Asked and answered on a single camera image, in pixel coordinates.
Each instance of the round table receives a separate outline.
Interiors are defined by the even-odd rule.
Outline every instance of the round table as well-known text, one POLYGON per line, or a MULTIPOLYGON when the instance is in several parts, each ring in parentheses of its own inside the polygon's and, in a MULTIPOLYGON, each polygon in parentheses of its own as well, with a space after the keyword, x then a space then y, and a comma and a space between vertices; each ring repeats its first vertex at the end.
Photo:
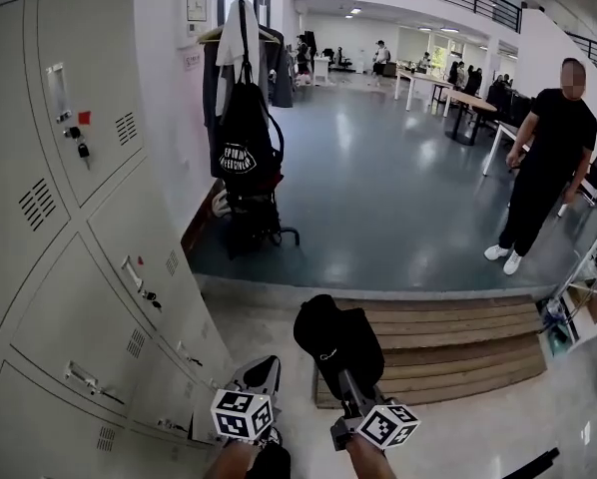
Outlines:
POLYGON ((456 117, 456 123, 454 124, 453 131, 451 133, 445 132, 445 135, 451 140, 456 141, 458 144, 462 144, 463 146, 473 146, 474 141, 476 140, 476 134, 478 133, 478 127, 480 126, 481 116, 480 114, 476 113, 476 124, 471 132, 471 137, 467 138, 462 135, 458 135, 458 128, 460 127, 460 121, 462 119, 462 114, 465 110, 465 107, 470 106, 479 108, 481 110, 487 110, 489 112, 497 112, 496 107, 490 105, 485 100, 476 98, 475 96, 469 96, 469 94, 465 94, 464 92, 453 90, 447 93, 447 108, 449 108, 450 100, 455 100, 459 103, 458 116, 456 117))

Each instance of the white cube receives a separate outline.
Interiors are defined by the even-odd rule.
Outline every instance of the white cube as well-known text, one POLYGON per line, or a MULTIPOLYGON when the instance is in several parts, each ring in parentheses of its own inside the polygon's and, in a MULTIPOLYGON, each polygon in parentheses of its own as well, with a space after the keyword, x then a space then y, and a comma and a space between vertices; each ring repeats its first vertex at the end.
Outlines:
POLYGON ((274 420, 268 395, 218 390, 212 418, 220 435, 256 440, 274 420))
POLYGON ((404 404, 379 404, 362 420, 356 432, 381 450, 402 445, 420 421, 404 404))

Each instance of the man in black shirt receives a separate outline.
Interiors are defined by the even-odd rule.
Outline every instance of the man in black shirt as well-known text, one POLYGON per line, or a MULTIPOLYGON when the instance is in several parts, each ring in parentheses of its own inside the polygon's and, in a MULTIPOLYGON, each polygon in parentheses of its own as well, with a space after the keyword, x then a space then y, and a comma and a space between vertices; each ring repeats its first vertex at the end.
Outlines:
POLYGON ((504 272, 514 274, 529 252, 549 211, 575 171, 565 192, 564 203, 573 202, 596 145, 596 118, 582 100, 585 67, 576 59, 565 59, 560 72, 560 89, 542 91, 522 123, 516 143, 507 155, 507 165, 517 167, 522 147, 532 134, 534 141, 516 178, 507 225, 498 244, 485 257, 505 257, 504 272))

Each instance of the locker vent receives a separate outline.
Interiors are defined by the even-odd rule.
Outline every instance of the locker vent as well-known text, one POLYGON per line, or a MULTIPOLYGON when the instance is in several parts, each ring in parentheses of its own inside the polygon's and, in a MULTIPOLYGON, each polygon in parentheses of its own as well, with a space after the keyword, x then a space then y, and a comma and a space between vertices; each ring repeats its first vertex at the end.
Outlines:
POLYGON ((42 178, 21 198, 19 207, 33 231, 36 231, 44 220, 50 217, 57 206, 45 179, 42 178))
POLYGON ((168 261, 166 262, 166 268, 171 276, 175 275, 175 271, 177 270, 177 266, 179 265, 179 260, 177 259, 177 254, 174 250, 170 252, 170 257, 168 257, 168 261))
POLYGON ((112 451, 112 444, 115 441, 115 430, 109 427, 102 426, 99 431, 99 441, 97 442, 97 449, 104 452, 112 451))
POLYGON ((135 116, 132 112, 123 116, 116 121, 117 135, 119 135, 119 143, 125 146, 137 136, 137 127, 135 126, 135 116))
POLYGON ((135 329, 135 331, 132 332, 132 337, 130 337, 130 342, 128 342, 126 349, 132 356, 139 358, 139 353, 141 353, 141 348, 143 348, 145 341, 146 337, 143 335, 143 333, 135 329))
POLYGON ((192 390, 194 389, 195 384, 192 381, 188 381, 188 385, 186 386, 186 391, 183 395, 186 396, 186 399, 192 399, 192 390))

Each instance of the red sticker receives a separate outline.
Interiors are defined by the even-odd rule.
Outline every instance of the red sticker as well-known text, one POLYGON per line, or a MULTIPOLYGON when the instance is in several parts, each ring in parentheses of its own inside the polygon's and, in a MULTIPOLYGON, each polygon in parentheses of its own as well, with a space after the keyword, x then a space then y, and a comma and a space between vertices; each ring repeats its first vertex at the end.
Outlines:
POLYGON ((92 114, 92 112, 88 111, 88 112, 79 112, 79 124, 81 126, 87 126, 90 125, 90 115, 92 114))

